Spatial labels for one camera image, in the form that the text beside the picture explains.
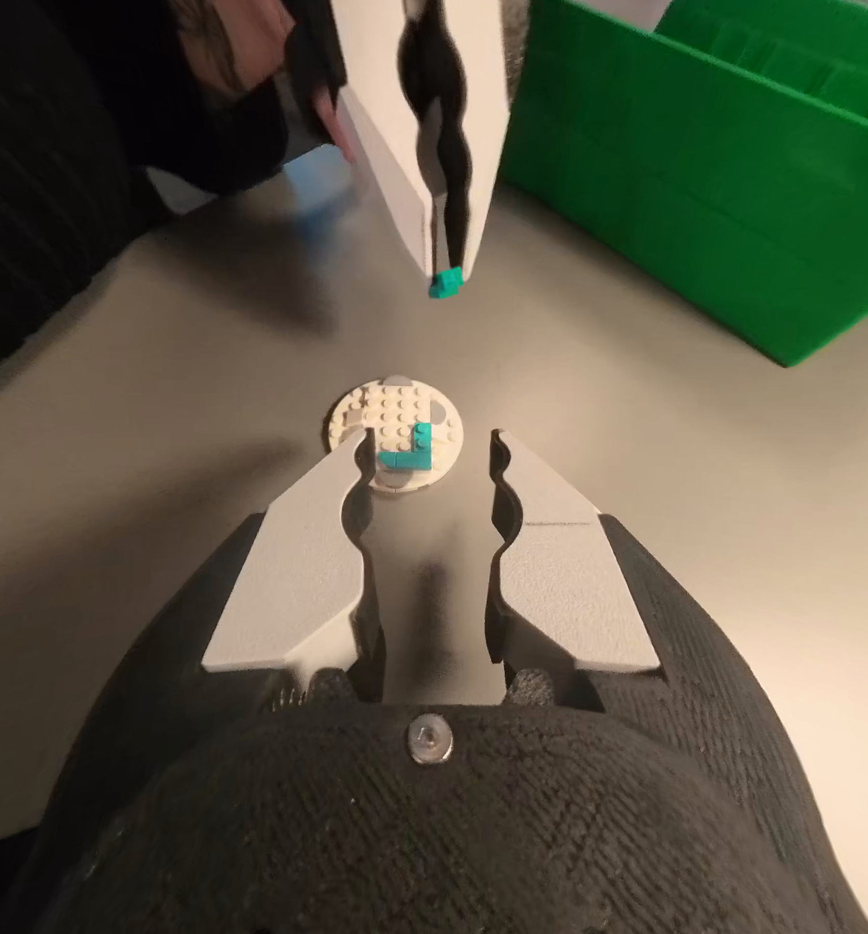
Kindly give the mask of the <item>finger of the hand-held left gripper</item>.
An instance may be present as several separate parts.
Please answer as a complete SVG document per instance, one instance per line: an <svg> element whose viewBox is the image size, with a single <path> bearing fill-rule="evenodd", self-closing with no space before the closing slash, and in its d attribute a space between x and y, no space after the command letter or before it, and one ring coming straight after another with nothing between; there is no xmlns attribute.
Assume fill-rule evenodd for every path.
<svg viewBox="0 0 868 934"><path fill-rule="evenodd" d="M401 85L398 53L407 24L399 1L330 3L346 83L340 104L360 165L420 274L433 274L432 196L417 158L419 123Z"/></svg>
<svg viewBox="0 0 868 934"><path fill-rule="evenodd" d="M460 128L470 155L470 181L462 271L470 276L482 242L510 117L501 6L498 1L445 1L443 9L466 90Z"/></svg>

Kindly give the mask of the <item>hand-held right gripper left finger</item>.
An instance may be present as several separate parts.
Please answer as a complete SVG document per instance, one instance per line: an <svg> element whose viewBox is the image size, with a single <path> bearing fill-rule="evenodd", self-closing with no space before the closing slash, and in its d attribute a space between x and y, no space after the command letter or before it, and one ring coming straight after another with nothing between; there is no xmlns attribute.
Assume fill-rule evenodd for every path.
<svg viewBox="0 0 868 934"><path fill-rule="evenodd" d="M201 659L210 673L371 670L383 655L370 557L371 430L350 434L266 509Z"/></svg>

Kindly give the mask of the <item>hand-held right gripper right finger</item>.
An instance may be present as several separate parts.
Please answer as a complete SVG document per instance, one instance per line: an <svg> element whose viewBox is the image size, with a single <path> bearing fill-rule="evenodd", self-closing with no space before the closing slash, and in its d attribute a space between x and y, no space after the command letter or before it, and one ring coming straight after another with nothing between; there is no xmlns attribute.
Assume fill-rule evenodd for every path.
<svg viewBox="0 0 868 934"><path fill-rule="evenodd" d="M601 511L509 431L490 438L488 653L510 671L637 674L659 658Z"/></svg>

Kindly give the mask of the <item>round white lego plate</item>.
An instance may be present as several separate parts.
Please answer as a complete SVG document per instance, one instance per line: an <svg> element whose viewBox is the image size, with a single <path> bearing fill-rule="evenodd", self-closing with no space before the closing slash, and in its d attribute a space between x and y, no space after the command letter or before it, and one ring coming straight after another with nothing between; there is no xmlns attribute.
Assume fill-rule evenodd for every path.
<svg viewBox="0 0 868 934"><path fill-rule="evenodd" d="M432 469L383 469L379 451L412 450L413 426L417 422L432 425ZM358 429L372 434L375 473L370 485L383 495L404 495L438 483L451 472L464 444L463 422L453 402L428 383L399 375L364 382L335 403L325 420L326 449L336 449Z"/></svg>

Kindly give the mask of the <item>person's left forearm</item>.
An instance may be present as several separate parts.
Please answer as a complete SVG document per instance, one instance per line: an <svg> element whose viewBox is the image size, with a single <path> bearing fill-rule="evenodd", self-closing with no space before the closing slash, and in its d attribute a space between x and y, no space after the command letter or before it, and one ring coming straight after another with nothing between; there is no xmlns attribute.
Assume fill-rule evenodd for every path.
<svg viewBox="0 0 868 934"><path fill-rule="evenodd" d="M276 174L289 127L271 80L216 105L192 72L162 1L43 2L82 59L129 161L229 195Z"/></svg>

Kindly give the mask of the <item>person's left hand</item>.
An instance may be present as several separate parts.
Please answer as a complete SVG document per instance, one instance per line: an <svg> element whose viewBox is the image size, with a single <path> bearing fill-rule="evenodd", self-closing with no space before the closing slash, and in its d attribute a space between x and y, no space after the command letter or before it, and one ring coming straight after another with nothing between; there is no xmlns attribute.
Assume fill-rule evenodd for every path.
<svg viewBox="0 0 868 934"><path fill-rule="evenodd" d="M288 75L287 3L168 2L187 65L214 110L236 106L280 72Z"/></svg>

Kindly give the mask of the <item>green plastic bin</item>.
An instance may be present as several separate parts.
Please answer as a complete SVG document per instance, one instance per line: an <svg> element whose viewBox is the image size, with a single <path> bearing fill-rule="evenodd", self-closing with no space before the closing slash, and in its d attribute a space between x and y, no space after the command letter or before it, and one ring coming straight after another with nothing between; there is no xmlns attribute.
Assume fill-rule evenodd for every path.
<svg viewBox="0 0 868 934"><path fill-rule="evenodd" d="M501 174L796 365L868 315L868 5L534 2Z"/></svg>

